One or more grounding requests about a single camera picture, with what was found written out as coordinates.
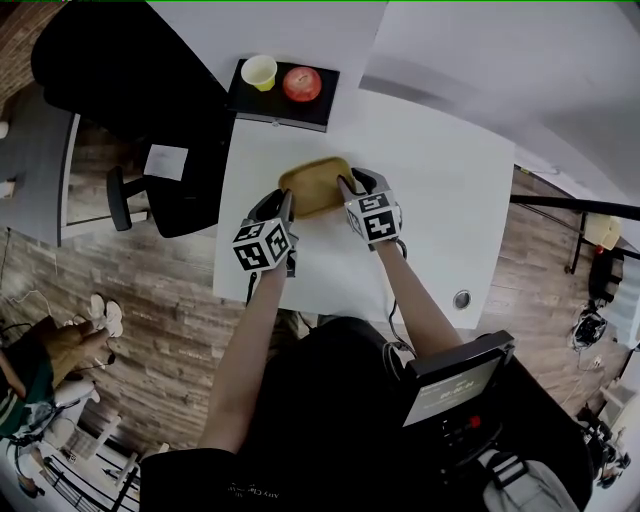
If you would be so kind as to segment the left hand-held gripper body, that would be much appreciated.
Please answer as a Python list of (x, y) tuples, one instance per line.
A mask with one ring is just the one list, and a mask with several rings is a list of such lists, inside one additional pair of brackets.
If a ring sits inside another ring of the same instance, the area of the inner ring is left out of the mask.
[(286, 264), (287, 276), (296, 275), (299, 238), (280, 218), (267, 221), (245, 219), (232, 241), (232, 249), (245, 272), (262, 272)]

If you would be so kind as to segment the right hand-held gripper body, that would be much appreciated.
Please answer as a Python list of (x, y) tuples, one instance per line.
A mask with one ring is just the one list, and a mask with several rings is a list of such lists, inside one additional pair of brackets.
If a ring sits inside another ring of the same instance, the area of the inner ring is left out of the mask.
[(350, 227), (369, 246), (399, 238), (402, 213), (391, 191), (352, 198), (344, 207)]

